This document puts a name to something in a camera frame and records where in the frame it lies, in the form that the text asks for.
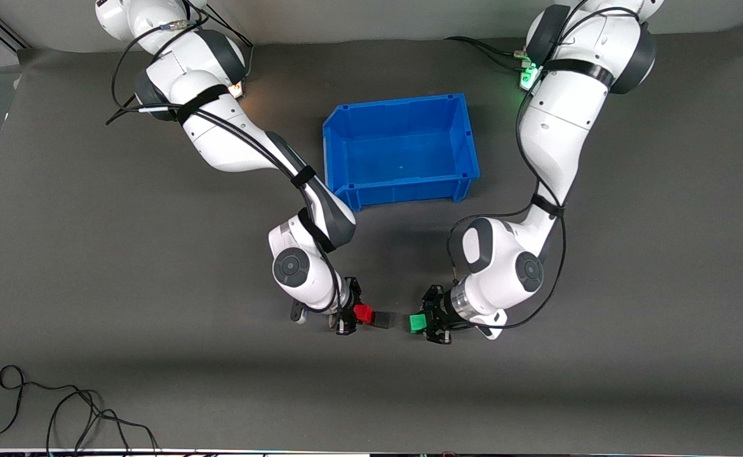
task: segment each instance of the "black strap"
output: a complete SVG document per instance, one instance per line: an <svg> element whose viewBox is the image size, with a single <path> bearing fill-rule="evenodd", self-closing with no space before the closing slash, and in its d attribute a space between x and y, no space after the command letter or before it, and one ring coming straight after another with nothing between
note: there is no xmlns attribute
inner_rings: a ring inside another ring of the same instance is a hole
<svg viewBox="0 0 743 457"><path fill-rule="evenodd" d="M310 212L307 208L302 208L301 211L298 212L298 220L300 220L304 228L310 232L310 235L312 235L314 240L316 240L316 243L323 247L323 251L330 253L335 250L335 246L331 241L329 241L329 238L323 234L316 223L312 222L310 219Z"/></svg>
<svg viewBox="0 0 743 457"><path fill-rule="evenodd" d="M552 203L547 202L546 199L538 194L532 194L531 203L558 219L563 217L563 212L566 210L566 206L552 205Z"/></svg>
<svg viewBox="0 0 743 457"><path fill-rule="evenodd" d="M544 63L545 72L575 72L586 75L603 83L608 89L612 88L615 83L615 76L612 72L604 69L600 65L577 60L576 58L559 58L558 60L549 60Z"/></svg>
<svg viewBox="0 0 743 457"><path fill-rule="evenodd" d="M227 92L227 86L224 84L218 84L217 86L211 86L200 93L194 98L191 98L185 105L177 110L177 122L185 124L188 118L197 110L210 102L214 102L220 95L225 95Z"/></svg>
<svg viewBox="0 0 743 457"><path fill-rule="evenodd" d="M305 166L301 171L298 172L293 179L290 180L296 189L301 189L303 185L307 184L310 179L316 176L316 171L309 165Z"/></svg>

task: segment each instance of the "gray table surface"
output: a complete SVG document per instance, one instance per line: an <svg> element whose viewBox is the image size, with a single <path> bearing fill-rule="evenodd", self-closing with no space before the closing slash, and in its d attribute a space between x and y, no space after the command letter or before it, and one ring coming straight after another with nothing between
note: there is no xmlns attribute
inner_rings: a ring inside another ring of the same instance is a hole
<svg viewBox="0 0 743 457"><path fill-rule="evenodd" d="M301 206L282 174L215 171L150 116L104 127L117 55L26 54L0 136L0 367L96 388L164 447L743 455L743 28L658 39L650 80L610 97L584 147L554 301L450 347L402 320L350 338L292 324L267 247ZM339 104L467 96L467 200L364 209L331 256L380 310L450 282L453 221L532 193L516 75L465 44L262 46L254 62L244 109L316 169ZM29 391L0 447L43 446L59 397ZM13 403L0 389L0 428ZM55 444L84 420L66 408ZM105 426L92 446L119 443Z"/></svg>

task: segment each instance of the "white robotic arm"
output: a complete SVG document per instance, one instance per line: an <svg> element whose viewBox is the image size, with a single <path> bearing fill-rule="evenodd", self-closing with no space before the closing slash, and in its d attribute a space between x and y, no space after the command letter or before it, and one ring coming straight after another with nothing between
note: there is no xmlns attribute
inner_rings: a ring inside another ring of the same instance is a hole
<svg viewBox="0 0 743 457"><path fill-rule="evenodd" d="M574 12L554 5L536 18L525 49L542 78L517 136L537 193L522 222L479 218L467 228L462 250L471 274L447 292L433 286L423 299L429 341L450 344L450 330L467 323L496 339L507 327L505 310L540 289L538 256L563 217L586 136L609 93L627 93L652 69L656 47L641 21L663 2L585 0Z"/></svg>
<svg viewBox="0 0 743 457"><path fill-rule="evenodd" d="M160 52L136 78L137 100L145 106L183 106L176 112L156 110L152 115L162 121L180 121L209 165L232 173L277 168L302 191L307 207L268 236L273 277L295 299L293 312L299 307L294 319L303 323L308 310L334 314L351 307L359 303L359 287L352 287L356 284L353 278L344 281L325 253L354 236L352 211L314 176L281 136L261 130L247 118L229 90L246 74L244 58L229 38L212 30L194 30L178 37L180 28L165 26L187 26L191 9L200 11L205 5L206 0L97 0L95 11L113 37L140 37L138 42L145 50ZM166 29L150 32L159 26ZM226 125L200 116L198 110ZM234 130L241 132L241 137L234 135ZM246 137L255 143L250 144ZM343 313L337 319L339 334L354 331L356 322L345 322L354 315L345 317Z"/></svg>

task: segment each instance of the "blue bin rim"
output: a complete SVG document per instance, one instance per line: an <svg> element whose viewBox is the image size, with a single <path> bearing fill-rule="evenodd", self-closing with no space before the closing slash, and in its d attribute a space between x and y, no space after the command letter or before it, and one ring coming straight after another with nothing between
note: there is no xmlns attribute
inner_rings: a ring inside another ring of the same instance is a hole
<svg viewBox="0 0 743 457"><path fill-rule="evenodd" d="M441 95L424 95L424 96L409 96L408 98L390 98L387 100L377 100L374 102L359 102L359 103L342 103L335 107L334 110L331 111L331 114L328 118L326 118L325 121L323 121L323 127L322 127L322 134L323 134L323 154L325 155L323 157L323 171L326 175L327 180L327 186L331 188L333 185L333 179L331 178L331 173L329 173L330 168L330 161L326 157L327 149L326 149L326 130L327 130L327 124L333 116L340 112L340 110L348 110L354 107L374 107L377 105L380 105L381 103L386 103L388 105L392 104L406 104L410 102L414 102L417 100L440 100L442 98L459 98L462 101L462 113L464 113L464 119L465 119L465 130L472 131L471 128L471 120L470 115L467 112L467 99L465 98L464 93L458 92L458 93L442 93ZM479 170L479 159L476 154L476 147L475 145L471 144L471 156L473 158L473 168L475 173L473 173L470 176L462 176L462 174L455 174L455 175L444 175L444 176L431 176L427 178L422 178L423 182L447 182L448 180L475 180L479 179L481 177L481 171ZM360 184L360 185L352 185L351 188L349 188L350 185L342 185L339 189L334 190L333 192L336 195L342 194L348 190L357 190L357 189L375 189L378 187L387 187L390 185L397 185L397 184L413 184L408 178L404 179L397 179L397 180L388 180L388 182L375 182L373 184Z"/></svg>

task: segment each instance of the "blue plastic bin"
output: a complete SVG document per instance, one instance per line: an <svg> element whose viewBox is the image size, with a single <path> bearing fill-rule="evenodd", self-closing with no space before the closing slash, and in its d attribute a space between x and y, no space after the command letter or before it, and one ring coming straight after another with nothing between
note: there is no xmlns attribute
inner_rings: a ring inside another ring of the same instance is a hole
<svg viewBox="0 0 743 457"><path fill-rule="evenodd" d="M329 189L366 205L467 195L479 177L465 96L418 96L337 107L323 123Z"/></svg>

